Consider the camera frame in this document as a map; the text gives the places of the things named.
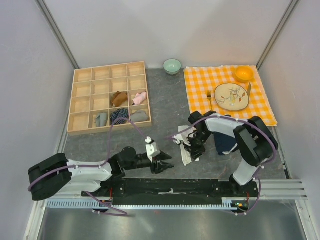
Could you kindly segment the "white cloth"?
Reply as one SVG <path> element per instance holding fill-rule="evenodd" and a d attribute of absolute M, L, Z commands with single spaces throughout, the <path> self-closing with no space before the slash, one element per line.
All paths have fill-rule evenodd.
<path fill-rule="evenodd" d="M 183 162 L 184 166 L 187 166 L 191 162 L 194 162 L 194 160 L 192 160 L 191 153 L 189 151 L 187 151 L 185 149 L 185 147 L 190 147 L 191 146 L 188 137 L 193 137 L 195 130 L 196 129 L 193 127 L 191 129 L 186 130 L 183 133 L 177 134 L 177 135 L 180 135 L 181 138 L 183 139 L 183 142 L 181 143 L 181 145 L 178 145 L 178 146 L 180 146 L 181 158 L 182 158 L 182 162 Z"/>

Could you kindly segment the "brown underwear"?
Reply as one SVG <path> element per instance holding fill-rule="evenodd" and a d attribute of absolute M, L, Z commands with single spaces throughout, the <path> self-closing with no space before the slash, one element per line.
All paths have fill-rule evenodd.
<path fill-rule="evenodd" d="M 110 99 L 110 103 L 112 107 L 117 108 L 120 105 L 122 105 L 125 101 L 127 101 L 127 99 L 128 99 L 127 92 L 117 91 Z"/>

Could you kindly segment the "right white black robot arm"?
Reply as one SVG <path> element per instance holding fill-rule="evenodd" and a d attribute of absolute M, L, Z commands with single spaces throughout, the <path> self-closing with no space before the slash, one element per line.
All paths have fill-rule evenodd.
<path fill-rule="evenodd" d="M 231 175 L 229 191 L 235 197 L 242 196 L 262 164 L 272 160 L 279 148 L 263 120 L 254 116 L 250 119 L 235 119 L 215 111 L 201 114 L 193 112 L 189 123 L 195 130 L 183 141 L 184 150 L 194 161 L 205 154 L 205 143 L 214 137 L 215 149 L 220 155 L 240 151 L 242 160 Z"/>

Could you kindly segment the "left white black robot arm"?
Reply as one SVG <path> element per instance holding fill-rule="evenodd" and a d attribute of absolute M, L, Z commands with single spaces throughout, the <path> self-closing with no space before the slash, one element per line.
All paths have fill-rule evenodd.
<path fill-rule="evenodd" d="M 126 171 L 149 168 L 160 174 L 174 167 L 171 156 L 163 151 L 156 155 L 138 154 L 133 147 L 125 147 L 107 162 L 80 162 L 57 153 L 28 170 L 28 191 L 33 201 L 42 201 L 58 193 L 90 192 L 99 197 L 110 191 L 108 182 L 117 181 Z"/>

